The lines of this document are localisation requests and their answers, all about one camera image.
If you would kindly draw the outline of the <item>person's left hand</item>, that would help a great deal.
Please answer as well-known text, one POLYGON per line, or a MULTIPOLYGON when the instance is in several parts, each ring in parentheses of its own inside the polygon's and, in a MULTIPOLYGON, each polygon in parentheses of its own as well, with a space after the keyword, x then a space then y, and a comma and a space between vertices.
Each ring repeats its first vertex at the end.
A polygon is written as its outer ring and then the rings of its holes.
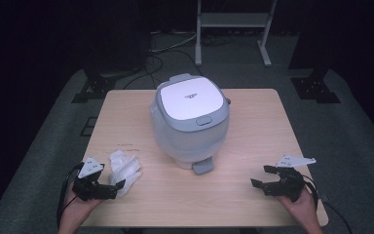
POLYGON ((73 191, 69 191, 64 204, 62 223, 83 223, 91 212, 102 203, 102 200, 81 200, 73 191))

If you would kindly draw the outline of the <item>white metal stand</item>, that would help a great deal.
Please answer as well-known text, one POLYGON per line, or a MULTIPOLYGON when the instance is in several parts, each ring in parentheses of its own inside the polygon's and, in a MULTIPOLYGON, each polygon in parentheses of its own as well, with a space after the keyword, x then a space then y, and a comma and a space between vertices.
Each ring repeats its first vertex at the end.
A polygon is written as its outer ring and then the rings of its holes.
POLYGON ((266 44, 279 0, 272 0, 267 13, 208 13, 202 11, 202 0, 197 0, 195 65, 202 62, 202 31, 204 28, 262 28, 263 36, 257 41, 260 55, 266 67, 271 67, 266 44))

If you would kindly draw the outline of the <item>white plastic bag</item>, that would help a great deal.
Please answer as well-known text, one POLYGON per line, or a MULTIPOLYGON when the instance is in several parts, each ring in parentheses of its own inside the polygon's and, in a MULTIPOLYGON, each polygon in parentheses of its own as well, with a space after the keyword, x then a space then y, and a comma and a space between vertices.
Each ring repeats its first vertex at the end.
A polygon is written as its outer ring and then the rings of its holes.
POLYGON ((124 187, 117 192, 118 197, 123 197, 142 176, 141 165, 135 155, 129 157, 122 150, 112 153, 109 159, 111 166, 110 183, 115 185, 122 180, 125 181, 124 187))

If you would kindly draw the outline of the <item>dark floor socket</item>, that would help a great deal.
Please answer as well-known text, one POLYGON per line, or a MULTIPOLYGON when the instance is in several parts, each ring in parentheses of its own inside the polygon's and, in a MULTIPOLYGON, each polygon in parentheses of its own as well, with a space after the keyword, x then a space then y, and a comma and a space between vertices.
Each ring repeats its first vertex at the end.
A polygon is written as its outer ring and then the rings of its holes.
POLYGON ((87 122, 85 123, 83 129, 81 130, 80 136, 81 137, 90 137, 94 132, 94 127, 96 124, 97 118, 96 117, 89 117, 87 122))

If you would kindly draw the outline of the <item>black stand base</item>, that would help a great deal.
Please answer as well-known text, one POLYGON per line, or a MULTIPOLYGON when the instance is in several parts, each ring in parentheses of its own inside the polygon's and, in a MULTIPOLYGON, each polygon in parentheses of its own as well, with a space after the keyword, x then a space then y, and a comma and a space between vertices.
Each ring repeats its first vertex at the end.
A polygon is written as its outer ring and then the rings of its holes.
POLYGON ((82 90, 72 99, 72 103, 86 103, 90 99, 104 99, 114 89, 117 79, 104 77, 95 70, 85 69, 87 80, 82 90))
POLYGON ((340 99, 331 92, 324 82, 327 68, 315 68, 308 77, 290 79, 297 95, 301 99, 313 99, 317 103, 339 103, 340 99))

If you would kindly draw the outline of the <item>person's right hand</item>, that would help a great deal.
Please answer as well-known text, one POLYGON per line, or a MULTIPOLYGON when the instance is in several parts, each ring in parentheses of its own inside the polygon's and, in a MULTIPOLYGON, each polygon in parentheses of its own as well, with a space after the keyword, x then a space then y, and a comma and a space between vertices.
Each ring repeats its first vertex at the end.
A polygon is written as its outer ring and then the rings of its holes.
POLYGON ((300 226, 310 227, 318 224, 315 200, 307 188, 302 189, 300 197, 295 202, 286 196, 277 196, 276 199, 300 226))

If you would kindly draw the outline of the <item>white rice cooker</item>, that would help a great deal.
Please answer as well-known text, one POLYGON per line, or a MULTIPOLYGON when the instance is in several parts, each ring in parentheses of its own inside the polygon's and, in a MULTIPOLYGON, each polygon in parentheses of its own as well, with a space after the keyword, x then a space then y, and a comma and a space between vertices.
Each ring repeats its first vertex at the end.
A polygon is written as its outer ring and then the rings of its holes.
POLYGON ((229 118, 230 100, 222 91, 209 79, 188 73, 159 85, 150 104, 157 145, 180 168, 197 175, 213 170, 229 118))

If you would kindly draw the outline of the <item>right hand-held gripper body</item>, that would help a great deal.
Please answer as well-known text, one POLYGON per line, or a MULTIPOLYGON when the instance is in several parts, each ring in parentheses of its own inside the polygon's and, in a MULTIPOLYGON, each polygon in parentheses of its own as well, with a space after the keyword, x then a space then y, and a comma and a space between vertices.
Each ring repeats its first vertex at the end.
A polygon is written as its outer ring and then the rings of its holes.
POLYGON ((296 167, 314 164, 315 162, 314 158, 284 154, 275 165, 275 174, 280 177, 276 185, 275 195, 286 196, 292 202, 296 202, 301 196, 302 189, 308 187, 316 198, 315 183, 312 180, 306 181, 306 177, 296 170, 296 167))

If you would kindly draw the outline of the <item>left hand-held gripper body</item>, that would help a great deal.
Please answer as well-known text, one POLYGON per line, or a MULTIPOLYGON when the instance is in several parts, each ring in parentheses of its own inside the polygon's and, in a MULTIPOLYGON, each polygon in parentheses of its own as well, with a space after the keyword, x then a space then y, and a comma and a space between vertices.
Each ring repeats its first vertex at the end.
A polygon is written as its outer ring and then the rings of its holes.
POLYGON ((92 199, 106 199, 104 188, 98 183, 98 179, 104 165, 93 157, 88 157, 83 167, 79 170, 72 190, 83 201, 92 199))

